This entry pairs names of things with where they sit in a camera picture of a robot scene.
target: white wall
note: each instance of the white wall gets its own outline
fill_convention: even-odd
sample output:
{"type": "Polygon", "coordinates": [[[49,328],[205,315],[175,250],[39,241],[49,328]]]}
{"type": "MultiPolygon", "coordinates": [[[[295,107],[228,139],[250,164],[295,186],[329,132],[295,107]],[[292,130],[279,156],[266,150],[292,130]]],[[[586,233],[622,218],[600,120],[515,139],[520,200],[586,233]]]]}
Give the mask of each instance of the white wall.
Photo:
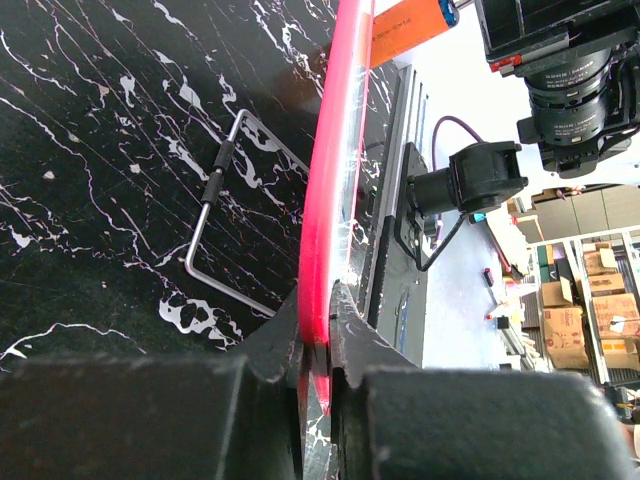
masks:
{"type": "MultiPolygon", "coordinates": [[[[398,2],[379,0],[376,11],[381,12],[395,3],[398,2]]],[[[455,115],[487,141],[518,141],[516,122],[530,116],[527,89],[521,79],[502,78],[490,71],[473,6],[462,10],[460,24],[455,28],[396,61],[399,65],[413,63],[421,73],[433,107],[433,122],[442,115],[455,115]]],[[[447,165],[447,156],[471,141],[455,125],[443,126],[439,137],[439,166],[447,165]]],[[[596,172],[577,180],[565,181],[545,172],[535,146],[524,146],[519,160],[522,174],[529,177],[532,195],[543,188],[576,184],[640,184],[640,135],[626,153],[601,163],[596,172]]]]}

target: black bracket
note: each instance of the black bracket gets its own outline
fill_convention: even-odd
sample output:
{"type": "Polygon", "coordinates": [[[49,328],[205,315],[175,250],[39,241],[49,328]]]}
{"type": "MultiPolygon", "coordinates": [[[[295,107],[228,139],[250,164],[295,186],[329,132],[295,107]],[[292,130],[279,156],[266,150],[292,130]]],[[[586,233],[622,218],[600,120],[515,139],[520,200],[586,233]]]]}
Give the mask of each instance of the black bracket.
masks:
{"type": "Polygon", "coordinates": [[[424,243],[436,234],[435,216],[424,215],[416,198],[415,179],[427,173],[429,170],[415,144],[407,143],[402,159],[394,236],[404,252],[415,260],[418,270],[428,260],[424,243]]]}

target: black rubber grip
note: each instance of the black rubber grip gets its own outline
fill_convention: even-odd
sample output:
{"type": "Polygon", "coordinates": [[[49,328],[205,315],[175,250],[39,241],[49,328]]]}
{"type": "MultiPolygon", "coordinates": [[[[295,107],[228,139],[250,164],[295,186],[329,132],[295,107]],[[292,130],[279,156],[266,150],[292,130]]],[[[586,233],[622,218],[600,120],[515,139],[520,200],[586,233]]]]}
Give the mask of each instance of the black rubber grip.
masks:
{"type": "Polygon", "coordinates": [[[202,201],[215,205],[222,189],[222,173],[213,172],[209,175],[209,181],[202,194],[202,201]]]}
{"type": "Polygon", "coordinates": [[[235,149],[236,145],[232,141],[225,140],[222,142],[220,150],[218,150],[218,155],[216,155],[216,161],[213,163],[213,169],[221,168],[226,172],[229,168],[229,164],[231,163],[231,157],[233,156],[235,149]]]}

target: pink object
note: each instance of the pink object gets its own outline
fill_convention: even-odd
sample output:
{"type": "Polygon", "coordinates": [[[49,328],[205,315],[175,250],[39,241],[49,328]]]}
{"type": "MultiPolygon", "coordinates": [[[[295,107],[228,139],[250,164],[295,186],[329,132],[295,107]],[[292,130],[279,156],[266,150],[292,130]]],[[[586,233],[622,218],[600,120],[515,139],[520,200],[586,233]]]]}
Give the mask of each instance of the pink object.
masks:
{"type": "Polygon", "coordinates": [[[364,133],[374,0],[342,0],[304,205],[298,315],[308,345],[329,344],[333,283],[349,263],[364,133]]]}

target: white paper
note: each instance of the white paper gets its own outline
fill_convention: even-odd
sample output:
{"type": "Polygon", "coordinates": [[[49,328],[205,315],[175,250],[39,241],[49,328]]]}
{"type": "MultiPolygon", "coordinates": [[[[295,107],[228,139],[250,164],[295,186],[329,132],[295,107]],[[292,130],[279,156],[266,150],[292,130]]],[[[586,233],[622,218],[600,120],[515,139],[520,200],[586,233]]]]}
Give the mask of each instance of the white paper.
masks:
{"type": "Polygon", "coordinates": [[[622,330],[624,330],[625,320],[626,318],[624,317],[618,317],[617,315],[614,315],[613,319],[611,320],[611,326],[609,327],[609,330],[616,333],[622,333],[622,330]]]}

